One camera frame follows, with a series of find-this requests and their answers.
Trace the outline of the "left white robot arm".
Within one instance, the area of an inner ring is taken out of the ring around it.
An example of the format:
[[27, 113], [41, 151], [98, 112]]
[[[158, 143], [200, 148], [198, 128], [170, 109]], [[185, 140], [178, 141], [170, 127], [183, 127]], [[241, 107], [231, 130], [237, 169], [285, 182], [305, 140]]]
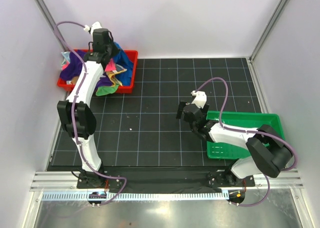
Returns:
[[112, 33], [99, 23], [84, 26], [84, 30], [92, 36], [92, 50], [79, 58], [82, 63], [79, 78], [66, 100], [58, 102], [57, 110], [63, 130], [72, 138], [80, 154], [82, 166], [77, 176], [78, 188], [102, 188], [107, 177], [96, 149], [97, 120], [90, 109], [90, 101], [106, 65], [119, 50]]

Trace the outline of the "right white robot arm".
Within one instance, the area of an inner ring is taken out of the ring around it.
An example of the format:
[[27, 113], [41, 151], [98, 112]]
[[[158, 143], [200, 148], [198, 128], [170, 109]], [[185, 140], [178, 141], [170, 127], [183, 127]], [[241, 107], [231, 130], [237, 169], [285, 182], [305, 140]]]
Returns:
[[250, 156], [236, 159], [221, 175], [230, 186], [237, 186], [243, 179], [257, 174], [276, 178], [285, 170], [294, 154], [272, 126], [228, 126], [219, 120], [207, 119], [208, 109], [208, 104], [199, 108], [193, 103], [181, 101], [176, 118], [183, 118], [189, 123], [190, 130], [204, 141], [226, 143], [249, 151]]

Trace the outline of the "blue towel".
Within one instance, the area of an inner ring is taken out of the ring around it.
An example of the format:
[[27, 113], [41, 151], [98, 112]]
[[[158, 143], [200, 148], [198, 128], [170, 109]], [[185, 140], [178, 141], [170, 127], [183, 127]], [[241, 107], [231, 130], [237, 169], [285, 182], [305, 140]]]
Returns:
[[114, 61], [114, 62], [117, 65], [120, 65], [126, 69], [126, 72], [118, 75], [117, 78], [123, 83], [123, 86], [130, 86], [131, 81], [132, 81], [134, 64], [129, 59], [127, 54], [124, 52], [124, 50], [122, 51], [122, 57], [121, 57], [120, 61]]

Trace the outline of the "pink towel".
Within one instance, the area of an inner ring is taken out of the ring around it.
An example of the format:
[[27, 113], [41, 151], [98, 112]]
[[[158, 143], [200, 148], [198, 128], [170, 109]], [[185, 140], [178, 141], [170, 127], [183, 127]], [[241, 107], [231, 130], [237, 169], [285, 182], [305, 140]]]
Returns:
[[115, 71], [117, 71], [116, 63], [114, 62], [113, 59], [111, 59], [111, 60], [109, 61], [109, 63], [106, 65], [104, 71], [105, 71], [105, 72], [115, 72]]

